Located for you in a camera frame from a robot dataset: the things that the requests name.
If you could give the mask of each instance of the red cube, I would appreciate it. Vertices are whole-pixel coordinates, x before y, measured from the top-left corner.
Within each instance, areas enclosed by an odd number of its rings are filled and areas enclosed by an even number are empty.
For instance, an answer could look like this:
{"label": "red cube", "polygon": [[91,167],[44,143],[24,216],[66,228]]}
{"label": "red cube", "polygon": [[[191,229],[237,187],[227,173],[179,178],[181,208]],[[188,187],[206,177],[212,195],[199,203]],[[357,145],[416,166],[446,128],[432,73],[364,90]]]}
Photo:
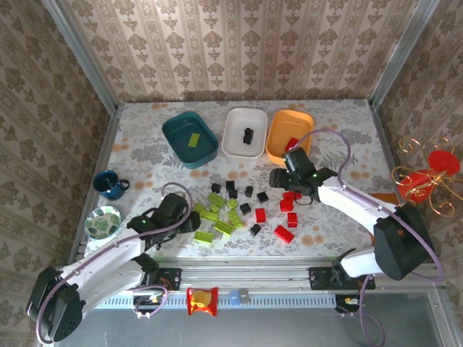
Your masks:
{"label": "red cube", "polygon": [[289,231],[287,231],[284,227],[282,226],[277,226],[275,231],[274,231],[275,235],[277,235],[280,239],[282,239],[283,241],[285,241],[287,244],[289,242],[292,241],[292,239],[294,238],[294,234],[293,233],[290,233]]}
{"label": "red cube", "polygon": [[266,211],[263,208],[255,209],[255,221],[257,223],[263,223],[266,221]]}
{"label": "red cube", "polygon": [[282,200],[280,201],[280,210],[282,212],[290,212],[294,208],[292,200]]}
{"label": "red cube", "polygon": [[287,152],[289,151],[289,148],[294,147],[299,140],[295,138],[291,138],[286,147],[284,148],[284,151]]}
{"label": "red cube", "polygon": [[290,212],[288,213],[288,228],[297,227],[297,213]]}
{"label": "red cube", "polygon": [[283,193],[283,200],[299,200],[302,199],[302,194],[301,193],[296,193],[296,192],[285,192]]}

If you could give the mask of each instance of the black block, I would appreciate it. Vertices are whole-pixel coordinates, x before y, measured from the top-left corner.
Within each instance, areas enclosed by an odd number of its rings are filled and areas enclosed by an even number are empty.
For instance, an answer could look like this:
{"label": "black block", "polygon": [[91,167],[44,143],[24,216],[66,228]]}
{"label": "black block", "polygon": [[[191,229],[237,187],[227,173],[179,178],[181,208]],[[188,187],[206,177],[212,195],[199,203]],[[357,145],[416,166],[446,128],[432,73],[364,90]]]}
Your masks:
{"label": "black block", "polygon": [[245,129],[245,136],[254,136],[254,130],[252,130],[251,128],[246,128]]}
{"label": "black block", "polygon": [[229,198],[230,199],[237,199],[238,198],[238,191],[236,189],[229,190]]}
{"label": "black block", "polygon": [[234,189],[234,181],[226,181],[225,188],[227,191],[229,191],[230,189]]}
{"label": "black block", "polygon": [[251,196],[252,196],[252,191],[253,191],[253,190],[254,190],[254,187],[252,187],[252,186],[247,186],[247,187],[246,187],[246,190],[245,190],[245,195],[246,195],[247,197],[251,197]]}
{"label": "black block", "polygon": [[268,196],[265,192],[261,192],[258,194],[258,200],[260,203],[268,201]]}
{"label": "black block", "polygon": [[250,229],[250,232],[253,236],[256,236],[260,230],[261,227],[258,224],[254,224],[254,226]]}
{"label": "black block", "polygon": [[250,145],[251,142],[252,142],[252,136],[245,135],[243,137],[243,143],[245,143],[246,145]]}
{"label": "black block", "polygon": [[212,183],[212,192],[213,193],[217,193],[217,194],[220,194],[220,188],[221,188],[221,185],[220,184],[217,184],[217,183]]}
{"label": "black block", "polygon": [[251,207],[249,206],[249,204],[243,204],[243,205],[239,206],[239,209],[241,210],[243,215],[246,215],[249,212],[251,212]]}

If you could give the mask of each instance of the wall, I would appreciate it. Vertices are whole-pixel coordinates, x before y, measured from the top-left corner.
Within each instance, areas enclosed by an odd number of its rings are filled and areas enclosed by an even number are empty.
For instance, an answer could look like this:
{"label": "wall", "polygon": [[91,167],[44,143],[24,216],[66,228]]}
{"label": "wall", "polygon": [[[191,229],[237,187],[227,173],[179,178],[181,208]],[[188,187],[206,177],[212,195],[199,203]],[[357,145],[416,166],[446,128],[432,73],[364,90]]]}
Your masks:
{"label": "wall", "polygon": [[[463,1],[441,0],[382,105],[383,123],[402,165],[425,168],[419,151],[399,149],[402,137],[413,137],[431,150],[434,136],[446,136],[463,164]],[[454,190],[463,194],[463,182]],[[451,300],[463,327],[463,201],[444,188],[436,205],[450,200],[458,213],[439,218],[429,208],[425,220],[446,271]]]}
{"label": "wall", "polygon": [[0,346],[35,338],[35,278],[64,264],[108,114],[39,1],[0,1]]}
{"label": "wall", "polygon": [[120,103],[368,98],[417,0],[66,0]]}

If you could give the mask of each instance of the green plate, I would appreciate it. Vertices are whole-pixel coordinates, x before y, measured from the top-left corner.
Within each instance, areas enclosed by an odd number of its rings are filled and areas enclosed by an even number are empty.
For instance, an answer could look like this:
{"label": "green plate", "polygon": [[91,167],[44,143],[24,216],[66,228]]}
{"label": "green plate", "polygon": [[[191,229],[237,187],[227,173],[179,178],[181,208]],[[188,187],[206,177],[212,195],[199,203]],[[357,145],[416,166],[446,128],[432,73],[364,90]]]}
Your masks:
{"label": "green plate", "polygon": [[84,231],[94,240],[102,240],[113,236],[121,225],[121,213],[113,206],[100,206],[88,215]]}

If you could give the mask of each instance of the dark blue cup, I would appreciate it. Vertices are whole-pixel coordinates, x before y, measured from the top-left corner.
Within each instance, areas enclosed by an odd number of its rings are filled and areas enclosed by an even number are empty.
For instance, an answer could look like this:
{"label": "dark blue cup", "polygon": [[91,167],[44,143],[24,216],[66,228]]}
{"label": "dark blue cup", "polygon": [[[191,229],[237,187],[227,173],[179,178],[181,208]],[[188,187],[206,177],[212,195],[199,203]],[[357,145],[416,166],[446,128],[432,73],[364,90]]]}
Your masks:
{"label": "dark blue cup", "polygon": [[93,188],[101,196],[109,200],[117,200],[130,187],[130,182],[126,179],[119,179],[117,173],[112,170],[100,172],[93,179]]}

